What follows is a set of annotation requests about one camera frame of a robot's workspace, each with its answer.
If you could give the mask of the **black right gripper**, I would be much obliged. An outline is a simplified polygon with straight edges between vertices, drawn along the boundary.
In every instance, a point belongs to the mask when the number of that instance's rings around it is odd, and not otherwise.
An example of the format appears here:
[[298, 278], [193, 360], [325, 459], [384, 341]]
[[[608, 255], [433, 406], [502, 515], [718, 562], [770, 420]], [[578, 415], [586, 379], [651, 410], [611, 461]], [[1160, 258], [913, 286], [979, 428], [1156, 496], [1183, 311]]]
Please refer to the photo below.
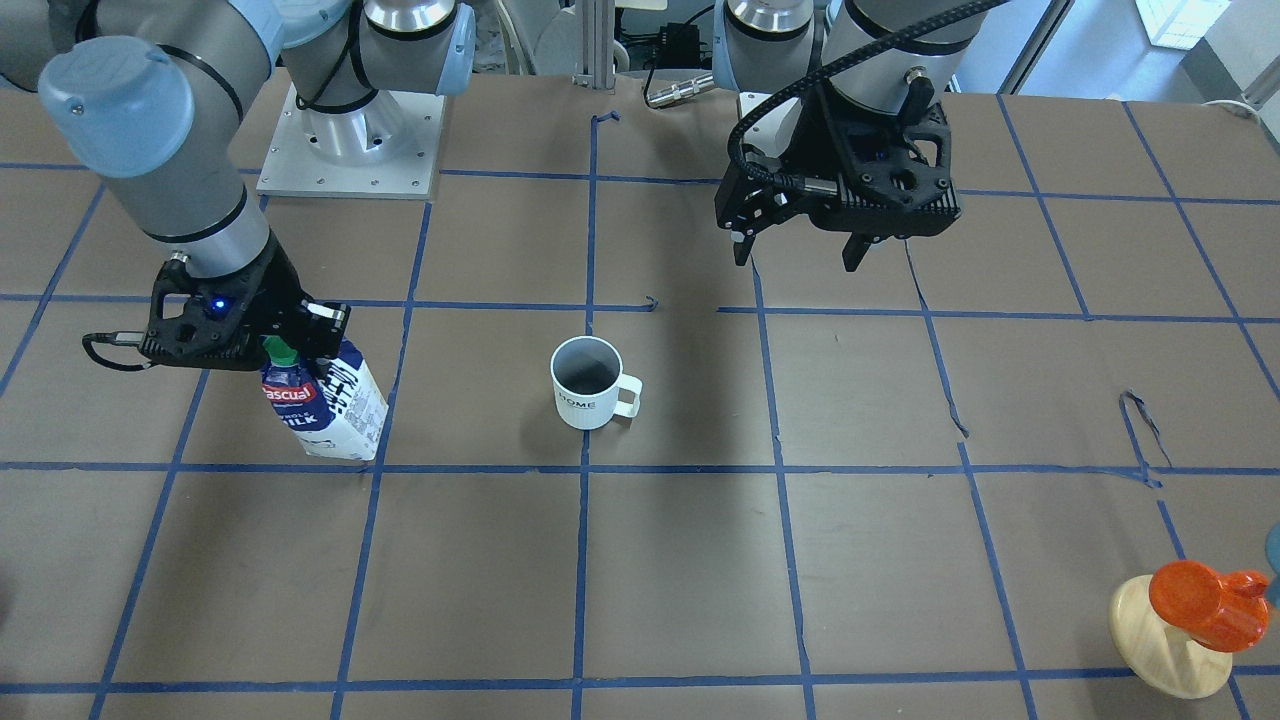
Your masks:
[[270, 256], [255, 292], [255, 332], [282, 338], [303, 357], [337, 357], [351, 306], [305, 292], [279, 241], [270, 240], [266, 250]]

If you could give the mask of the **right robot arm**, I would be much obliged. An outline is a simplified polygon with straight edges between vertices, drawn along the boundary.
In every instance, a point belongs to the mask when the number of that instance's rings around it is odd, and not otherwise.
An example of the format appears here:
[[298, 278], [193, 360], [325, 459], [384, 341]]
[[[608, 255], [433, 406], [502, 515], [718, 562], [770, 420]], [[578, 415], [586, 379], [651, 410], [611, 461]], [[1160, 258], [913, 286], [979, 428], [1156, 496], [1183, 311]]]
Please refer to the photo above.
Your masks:
[[266, 342], [340, 352], [349, 306], [307, 293], [229, 155], [283, 61], [323, 158], [410, 143], [396, 91], [470, 82], [462, 1], [5, 1], [3, 83], [37, 95], [69, 150], [169, 255], [143, 331], [90, 333], [148, 366], [255, 372]]

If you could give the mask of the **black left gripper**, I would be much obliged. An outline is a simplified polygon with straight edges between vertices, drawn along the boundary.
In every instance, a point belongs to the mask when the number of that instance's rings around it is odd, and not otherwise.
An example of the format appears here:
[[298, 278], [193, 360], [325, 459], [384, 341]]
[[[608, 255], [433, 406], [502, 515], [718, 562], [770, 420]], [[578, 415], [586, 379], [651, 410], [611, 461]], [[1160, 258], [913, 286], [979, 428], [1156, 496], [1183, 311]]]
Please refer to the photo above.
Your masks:
[[[810, 223], [828, 232], [850, 232], [851, 222], [841, 197], [836, 195], [781, 187], [750, 177], [731, 161], [716, 192], [716, 224], [732, 231], [733, 261], [746, 266], [756, 233], [805, 215]], [[881, 242], [878, 234], [851, 233], [842, 249], [844, 269], [854, 273], [872, 247]]]

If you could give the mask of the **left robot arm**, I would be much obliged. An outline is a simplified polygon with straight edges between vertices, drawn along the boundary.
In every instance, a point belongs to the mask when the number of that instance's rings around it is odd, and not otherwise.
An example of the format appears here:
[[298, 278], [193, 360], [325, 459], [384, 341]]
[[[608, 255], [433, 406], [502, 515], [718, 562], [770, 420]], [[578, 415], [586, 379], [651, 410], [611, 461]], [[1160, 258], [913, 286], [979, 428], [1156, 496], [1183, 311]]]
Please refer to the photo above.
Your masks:
[[716, 222], [748, 263], [795, 217], [844, 232], [856, 270], [884, 240], [960, 218], [941, 99], [991, 1], [718, 1], [713, 79], [759, 101], [726, 141]]

